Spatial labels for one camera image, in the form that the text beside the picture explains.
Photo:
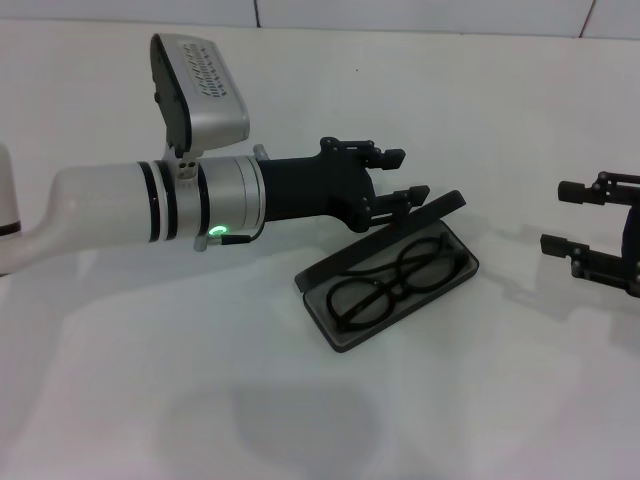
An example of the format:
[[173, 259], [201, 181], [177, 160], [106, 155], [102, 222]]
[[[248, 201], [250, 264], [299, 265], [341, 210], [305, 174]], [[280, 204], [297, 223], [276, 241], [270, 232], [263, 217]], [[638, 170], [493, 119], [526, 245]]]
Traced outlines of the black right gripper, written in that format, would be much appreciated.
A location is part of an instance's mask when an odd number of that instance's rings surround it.
[[544, 255], [568, 257], [574, 278], [625, 288], [628, 295], [638, 298], [639, 176], [602, 171], [591, 185], [562, 181], [558, 185], [558, 200], [573, 204], [631, 206], [622, 233], [621, 257], [547, 234], [541, 236], [540, 246]]

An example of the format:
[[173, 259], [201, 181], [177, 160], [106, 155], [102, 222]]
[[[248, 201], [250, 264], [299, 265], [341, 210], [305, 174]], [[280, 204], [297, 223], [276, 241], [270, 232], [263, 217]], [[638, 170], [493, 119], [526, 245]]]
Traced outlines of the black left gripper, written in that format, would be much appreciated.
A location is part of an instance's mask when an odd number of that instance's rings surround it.
[[372, 140], [320, 140], [312, 157], [260, 160], [266, 190], [265, 220], [276, 222], [329, 216], [351, 231], [401, 223], [430, 193], [427, 185], [377, 196], [369, 170], [397, 170], [403, 149], [381, 150]]

